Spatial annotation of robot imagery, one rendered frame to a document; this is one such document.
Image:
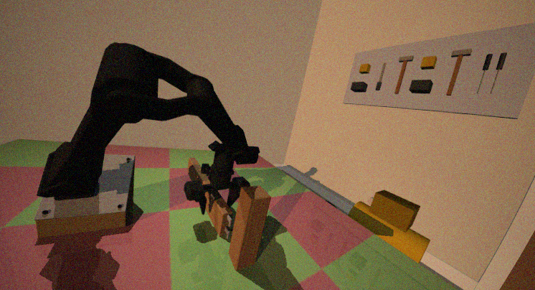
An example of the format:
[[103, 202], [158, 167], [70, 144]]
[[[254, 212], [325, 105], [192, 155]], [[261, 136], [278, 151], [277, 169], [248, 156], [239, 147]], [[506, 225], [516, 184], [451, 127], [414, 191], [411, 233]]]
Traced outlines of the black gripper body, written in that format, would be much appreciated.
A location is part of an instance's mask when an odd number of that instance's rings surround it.
[[[232, 167], [233, 168], [233, 167]], [[241, 187], [250, 187], [250, 183], [244, 177], [234, 177], [232, 168], [223, 169], [212, 164], [212, 176], [210, 184], [203, 184], [200, 180], [190, 181], [184, 184], [184, 192], [188, 201], [200, 200], [205, 197], [206, 192], [225, 190], [233, 188], [235, 192], [240, 191]]]

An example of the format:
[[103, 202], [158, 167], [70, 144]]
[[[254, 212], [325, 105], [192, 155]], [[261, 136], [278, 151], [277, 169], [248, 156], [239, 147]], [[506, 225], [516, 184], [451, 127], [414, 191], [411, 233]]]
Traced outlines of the dark brown wooden post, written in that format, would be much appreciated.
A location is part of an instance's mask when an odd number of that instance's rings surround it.
[[261, 187], [241, 187], [229, 257], [236, 271], [255, 264], [271, 196]]

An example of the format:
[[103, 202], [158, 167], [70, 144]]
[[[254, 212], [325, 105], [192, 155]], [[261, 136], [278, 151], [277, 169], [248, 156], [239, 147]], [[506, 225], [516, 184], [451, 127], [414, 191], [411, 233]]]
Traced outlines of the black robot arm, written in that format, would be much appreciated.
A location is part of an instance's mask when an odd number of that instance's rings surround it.
[[[158, 98], [158, 79], [187, 96]], [[259, 147], [247, 145], [244, 131], [233, 124], [208, 79], [139, 46], [110, 44], [103, 53], [90, 106], [71, 142], [63, 142], [49, 153], [37, 196], [55, 200], [93, 197], [105, 148], [123, 124], [185, 115], [198, 116], [222, 142], [208, 145], [215, 151], [214, 166], [229, 169], [234, 161], [257, 162]]]

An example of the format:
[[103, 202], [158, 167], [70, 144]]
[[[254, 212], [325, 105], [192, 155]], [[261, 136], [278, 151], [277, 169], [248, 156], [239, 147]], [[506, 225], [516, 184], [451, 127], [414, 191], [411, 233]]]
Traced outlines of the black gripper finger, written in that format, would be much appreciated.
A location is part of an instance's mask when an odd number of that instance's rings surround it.
[[200, 209], [202, 211], [202, 214], [204, 214], [207, 204], [207, 198], [206, 196], [204, 198], [201, 198], [200, 200], [195, 200], [195, 202], [199, 203]]
[[228, 206], [231, 207], [236, 202], [239, 196], [240, 196], [240, 191], [235, 192], [233, 188], [229, 188], [229, 196], [227, 199]]

